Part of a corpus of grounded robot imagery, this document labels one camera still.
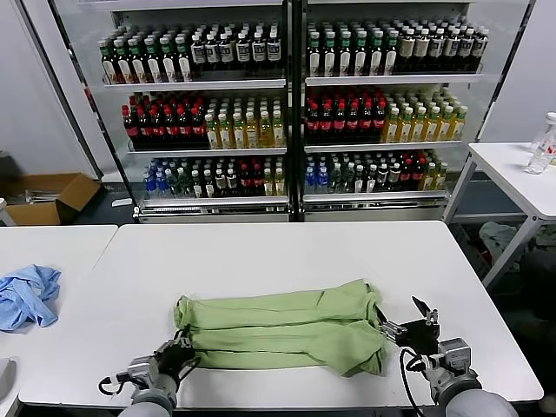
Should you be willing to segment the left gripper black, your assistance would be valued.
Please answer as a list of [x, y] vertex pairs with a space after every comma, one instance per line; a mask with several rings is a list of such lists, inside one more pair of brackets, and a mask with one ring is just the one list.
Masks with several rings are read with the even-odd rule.
[[160, 374], [178, 376], [195, 359], [195, 350], [189, 334], [184, 336], [184, 346], [182, 345], [182, 330], [175, 332], [174, 341], [175, 344], [167, 344], [156, 351]]

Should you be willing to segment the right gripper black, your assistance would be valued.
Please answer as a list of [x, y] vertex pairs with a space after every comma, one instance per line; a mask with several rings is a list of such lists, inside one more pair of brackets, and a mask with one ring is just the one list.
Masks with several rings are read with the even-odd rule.
[[387, 319], [379, 307], [374, 310], [381, 332], [400, 348], [411, 348], [416, 354], [437, 354], [440, 325], [438, 310], [413, 296], [412, 300], [424, 319], [397, 324]]

